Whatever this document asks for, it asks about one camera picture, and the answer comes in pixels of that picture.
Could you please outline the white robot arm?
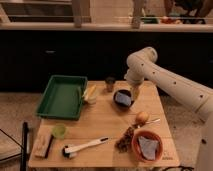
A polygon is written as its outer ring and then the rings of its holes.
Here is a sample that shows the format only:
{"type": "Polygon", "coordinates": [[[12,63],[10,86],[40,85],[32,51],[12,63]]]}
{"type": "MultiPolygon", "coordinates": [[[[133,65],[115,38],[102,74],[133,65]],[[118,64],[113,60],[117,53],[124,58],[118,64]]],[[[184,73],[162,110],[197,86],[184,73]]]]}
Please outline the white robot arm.
{"type": "Polygon", "coordinates": [[[130,54],[124,79],[136,88],[147,78],[200,116],[204,127],[195,171],[213,171],[213,89],[156,65],[157,58],[158,54],[152,47],[130,54]]]}

